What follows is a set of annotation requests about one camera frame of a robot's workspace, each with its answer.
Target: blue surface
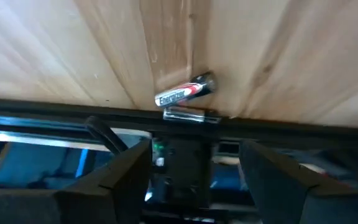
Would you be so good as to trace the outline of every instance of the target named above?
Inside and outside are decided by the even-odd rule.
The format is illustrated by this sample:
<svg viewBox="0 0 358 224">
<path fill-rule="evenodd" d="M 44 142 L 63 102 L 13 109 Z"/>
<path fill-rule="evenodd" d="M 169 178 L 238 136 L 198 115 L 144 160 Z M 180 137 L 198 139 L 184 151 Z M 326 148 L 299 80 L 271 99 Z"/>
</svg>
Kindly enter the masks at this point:
<svg viewBox="0 0 358 224">
<path fill-rule="evenodd" d="M 83 149 L 81 151 L 80 161 L 78 163 L 77 171 L 75 172 L 75 178 L 82 176 L 82 173 L 84 171 L 86 155 L 88 155 L 88 150 L 89 149 Z"/>
<path fill-rule="evenodd" d="M 213 189 L 240 190 L 242 188 L 237 166 L 215 164 L 210 187 Z"/>
<path fill-rule="evenodd" d="M 55 173 L 61 166 L 65 151 L 64 147 L 13 142 L 0 165 L 0 187 L 26 189 L 29 183 L 39 181 L 44 174 Z M 70 184 L 69 180 L 74 182 L 80 155 L 81 150 L 70 149 L 61 173 L 72 174 L 72 177 L 48 177 L 44 179 L 47 183 L 46 189 L 61 189 Z"/>
</svg>

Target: wooden board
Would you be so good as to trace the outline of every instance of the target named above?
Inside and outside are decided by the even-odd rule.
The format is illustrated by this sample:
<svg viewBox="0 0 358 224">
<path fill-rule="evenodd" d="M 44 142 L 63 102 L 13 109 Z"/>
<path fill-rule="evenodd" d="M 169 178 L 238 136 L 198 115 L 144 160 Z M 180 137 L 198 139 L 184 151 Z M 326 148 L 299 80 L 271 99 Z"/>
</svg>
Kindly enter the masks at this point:
<svg viewBox="0 0 358 224">
<path fill-rule="evenodd" d="M 0 98 L 358 127 L 358 0 L 0 0 Z"/>
</svg>

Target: aa battery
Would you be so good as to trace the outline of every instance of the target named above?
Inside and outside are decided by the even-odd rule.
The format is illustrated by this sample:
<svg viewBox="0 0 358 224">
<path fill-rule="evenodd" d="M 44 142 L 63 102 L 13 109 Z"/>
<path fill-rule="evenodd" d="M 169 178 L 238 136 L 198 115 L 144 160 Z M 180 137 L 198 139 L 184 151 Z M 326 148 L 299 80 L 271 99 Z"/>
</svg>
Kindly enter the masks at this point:
<svg viewBox="0 0 358 224">
<path fill-rule="evenodd" d="M 216 91 L 215 76 L 211 72 L 206 72 L 192 78 L 188 83 L 159 93 L 154 99 L 157 106 L 164 108 L 196 97 L 205 96 L 214 91 Z"/>
</svg>

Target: led light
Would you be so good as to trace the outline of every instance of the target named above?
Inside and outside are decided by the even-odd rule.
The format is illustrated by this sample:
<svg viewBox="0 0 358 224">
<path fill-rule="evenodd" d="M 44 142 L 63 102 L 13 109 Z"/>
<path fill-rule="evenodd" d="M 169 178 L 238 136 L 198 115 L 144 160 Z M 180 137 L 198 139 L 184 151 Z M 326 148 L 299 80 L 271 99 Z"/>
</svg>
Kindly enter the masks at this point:
<svg viewBox="0 0 358 224">
<path fill-rule="evenodd" d="M 146 193 L 146 196 L 144 197 L 144 201 L 146 202 L 146 201 L 148 201 L 150 198 L 152 198 L 153 197 L 153 193 L 152 192 L 147 192 Z"/>
<path fill-rule="evenodd" d="M 163 149 L 164 148 L 164 146 L 163 145 L 160 145 L 160 144 L 158 144 L 158 143 L 154 143 L 154 149 L 156 149 L 156 150 L 161 150 L 161 149 Z"/>
<path fill-rule="evenodd" d="M 155 161 L 155 165 L 157 166 L 164 166 L 164 158 L 160 157 Z"/>
</svg>

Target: metal rail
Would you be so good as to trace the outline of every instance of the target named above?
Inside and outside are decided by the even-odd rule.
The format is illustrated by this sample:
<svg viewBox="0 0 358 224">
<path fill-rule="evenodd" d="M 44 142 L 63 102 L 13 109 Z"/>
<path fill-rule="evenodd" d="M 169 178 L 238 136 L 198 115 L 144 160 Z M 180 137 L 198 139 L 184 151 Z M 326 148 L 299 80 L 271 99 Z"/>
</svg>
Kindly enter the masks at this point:
<svg viewBox="0 0 358 224">
<path fill-rule="evenodd" d="M 287 149 L 358 148 L 358 129 L 222 118 L 219 124 L 164 121 L 162 112 L 0 100 L 0 132 L 27 137 L 95 142 L 83 125 L 91 115 L 112 128 L 211 140 L 253 139 Z"/>
</svg>

